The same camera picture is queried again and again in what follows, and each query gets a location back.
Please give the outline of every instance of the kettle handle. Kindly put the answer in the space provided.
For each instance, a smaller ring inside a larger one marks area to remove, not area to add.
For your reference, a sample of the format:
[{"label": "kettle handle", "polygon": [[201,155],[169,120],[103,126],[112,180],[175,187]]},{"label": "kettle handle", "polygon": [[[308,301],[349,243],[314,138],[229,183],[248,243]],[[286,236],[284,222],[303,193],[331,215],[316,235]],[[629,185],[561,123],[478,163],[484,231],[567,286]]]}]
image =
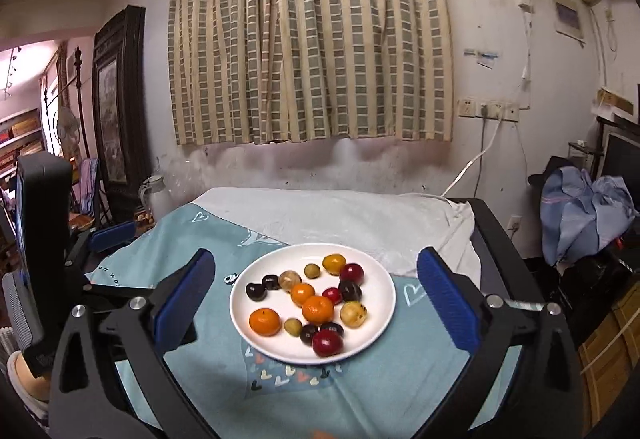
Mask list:
[{"label": "kettle handle", "polygon": [[138,196],[140,197],[140,202],[142,203],[142,206],[146,211],[150,211],[151,209],[149,204],[145,200],[145,193],[146,191],[149,190],[149,188],[151,188],[151,186],[148,183],[148,180],[145,179],[142,182],[142,185],[140,185],[140,188],[138,189]]}]

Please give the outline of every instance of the black fruit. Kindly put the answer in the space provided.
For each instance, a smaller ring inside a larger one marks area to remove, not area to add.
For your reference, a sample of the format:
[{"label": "black fruit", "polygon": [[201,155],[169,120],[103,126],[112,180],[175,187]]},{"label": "black fruit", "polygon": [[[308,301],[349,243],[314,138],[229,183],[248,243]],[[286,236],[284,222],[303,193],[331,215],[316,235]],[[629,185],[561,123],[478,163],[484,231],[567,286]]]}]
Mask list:
[{"label": "black fruit", "polygon": [[262,284],[247,284],[246,295],[254,302],[260,302],[267,296],[267,290]]},{"label": "black fruit", "polygon": [[277,291],[280,289],[278,275],[265,275],[262,279],[262,285],[265,286],[268,291]]},{"label": "black fruit", "polygon": [[318,332],[318,328],[313,324],[307,324],[302,327],[300,331],[300,340],[305,345],[311,345],[311,341],[314,339],[315,334]]},{"label": "black fruit", "polygon": [[338,333],[340,336],[344,336],[344,329],[340,324],[335,322],[327,322],[326,324],[322,324],[320,326],[320,330],[328,329],[329,331],[334,331]]},{"label": "black fruit", "polygon": [[353,280],[341,280],[338,289],[345,302],[359,302],[362,299],[362,289]]}]

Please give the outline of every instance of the red cherry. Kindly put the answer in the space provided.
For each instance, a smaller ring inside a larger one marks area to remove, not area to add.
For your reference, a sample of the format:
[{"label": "red cherry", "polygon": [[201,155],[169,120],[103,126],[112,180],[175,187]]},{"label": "red cherry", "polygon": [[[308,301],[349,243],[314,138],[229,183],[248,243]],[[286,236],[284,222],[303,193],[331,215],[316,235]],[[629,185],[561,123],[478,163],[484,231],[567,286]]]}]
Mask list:
[{"label": "red cherry", "polygon": [[359,264],[347,264],[340,270],[340,280],[352,280],[357,285],[361,285],[364,281],[364,270]]},{"label": "red cherry", "polygon": [[337,287],[328,287],[322,291],[322,296],[327,297],[334,305],[338,305],[342,302],[342,293]]},{"label": "red cherry", "polygon": [[333,356],[342,350],[342,338],[335,331],[322,329],[311,340],[311,347],[321,358]]}]

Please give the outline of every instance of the plate rim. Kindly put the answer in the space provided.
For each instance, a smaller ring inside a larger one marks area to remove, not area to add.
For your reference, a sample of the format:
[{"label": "plate rim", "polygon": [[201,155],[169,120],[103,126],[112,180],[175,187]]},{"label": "plate rim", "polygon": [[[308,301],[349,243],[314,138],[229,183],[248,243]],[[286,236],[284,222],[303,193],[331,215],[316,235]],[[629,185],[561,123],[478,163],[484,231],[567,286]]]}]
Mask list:
[{"label": "plate rim", "polygon": [[[362,345],[357,346],[356,348],[352,349],[351,351],[345,351],[345,352],[340,353],[338,355],[327,356],[325,358],[321,358],[320,356],[318,356],[317,358],[310,359],[309,361],[305,360],[304,362],[302,362],[302,361],[290,361],[290,358],[285,358],[285,357],[280,356],[280,355],[274,355],[273,353],[266,352],[263,347],[261,347],[260,345],[257,345],[249,336],[246,336],[244,334],[244,332],[242,332],[242,330],[240,329],[240,326],[238,325],[238,322],[236,321],[236,318],[235,318],[235,315],[234,315],[234,311],[232,310],[232,304],[233,304],[233,300],[234,300],[234,293],[236,292],[237,286],[240,285],[240,283],[241,283],[242,276],[244,275],[244,273],[246,273],[252,267],[252,265],[254,265],[255,262],[258,262],[259,260],[263,260],[265,257],[268,257],[269,255],[273,255],[274,253],[278,253],[278,252],[282,253],[284,250],[288,250],[288,249],[291,249],[291,248],[294,248],[294,247],[307,247],[307,246],[310,246],[310,245],[330,245],[330,246],[338,247],[338,248],[341,248],[341,249],[348,249],[348,250],[357,251],[358,253],[364,253],[364,255],[366,255],[371,260],[373,260],[375,263],[377,263],[380,266],[380,268],[382,268],[382,270],[386,273],[385,279],[388,279],[389,285],[391,286],[392,306],[391,306],[391,311],[389,311],[389,315],[387,316],[387,318],[383,322],[383,324],[380,326],[380,329],[377,330],[375,332],[375,334],[373,334],[373,336],[369,340],[364,342]],[[282,361],[283,363],[286,363],[286,364],[289,364],[289,365],[326,365],[328,363],[338,363],[340,361],[344,361],[345,359],[351,358],[351,356],[355,356],[355,355],[363,352],[365,349],[367,349],[368,347],[373,345],[373,343],[375,343],[376,340],[378,340],[380,338],[380,336],[382,336],[382,333],[386,330],[386,328],[388,327],[389,323],[391,322],[391,318],[393,318],[393,315],[396,312],[396,302],[397,302],[396,298],[397,298],[396,297],[396,285],[394,284],[393,278],[391,278],[391,274],[386,270],[386,268],[380,263],[379,260],[376,260],[374,257],[371,257],[371,255],[369,255],[365,251],[362,251],[361,249],[357,249],[357,247],[351,247],[349,245],[344,245],[344,244],[334,244],[332,242],[304,242],[303,244],[291,244],[291,245],[285,245],[283,247],[279,247],[278,249],[274,249],[273,251],[270,251],[269,253],[265,253],[264,255],[262,255],[261,257],[258,257],[252,263],[250,263],[242,271],[242,273],[240,273],[240,275],[238,275],[238,278],[236,278],[236,281],[234,282],[233,287],[231,288],[231,293],[229,295],[229,316],[231,317],[231,322],[233,323],[234,327],[236,328],[236,331],[238,332],[238,334],[247,343],[249,343],[249,345],[251,345],[252,348],[254,348],[258,352],[264,354],[268,358],[276,359],[276,361]]]}]

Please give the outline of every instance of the dark cherry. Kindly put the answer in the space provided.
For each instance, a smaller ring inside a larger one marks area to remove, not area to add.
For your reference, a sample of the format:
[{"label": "dark cherry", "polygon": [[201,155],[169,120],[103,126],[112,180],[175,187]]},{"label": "dark cherry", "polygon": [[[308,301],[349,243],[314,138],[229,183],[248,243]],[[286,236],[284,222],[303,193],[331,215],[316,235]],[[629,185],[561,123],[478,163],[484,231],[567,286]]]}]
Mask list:
[{"label": "dark cherry", "polygon": [[311,346],[316,355],[326,358],[336,355],[342,350],[342,338],[335,331],[322,329],[314,335]]},{"label": "dark cherry", "polygon": [[337,287],[328,287],[322,291],[322,296],[331,300],[334,305],[338,305],[342,302],[342,293]]},{"label": "dark cherry", "polygon": [[300,329],[300,340],[305,345],[311,345],[314,336],[318,332],[318,328],[313,324],[307,324]]},{"label": "dark cherry", "polygon": [[353,280],[341,280],[338,289],[345,302],[359,302],[362,299],[362,289]]},{"label": "dark cherry", "polygon": [[322,324],[320,326],[320,330],[322,331],[324,329],[338,333],[340,336],[344,336],[343,327],[335,322],[327,322],[326,324]]},{"label": "dark cherry", "polygon": [[356,263],[347,264],[340,270],[340,280],[353,280],[357,285],[362,285],[364,281],[364,270]]},{"label": "dark cherry", "polygon": [[268,291],[277,291],[280,289],[278,275],[265,275],[262,278],[262,285],[265,286]]},{"label": "dark cherry", "polygon": [[247,284],[246,295],[254,302],[260,302],[267,296],[267,290],[262,284]]}]

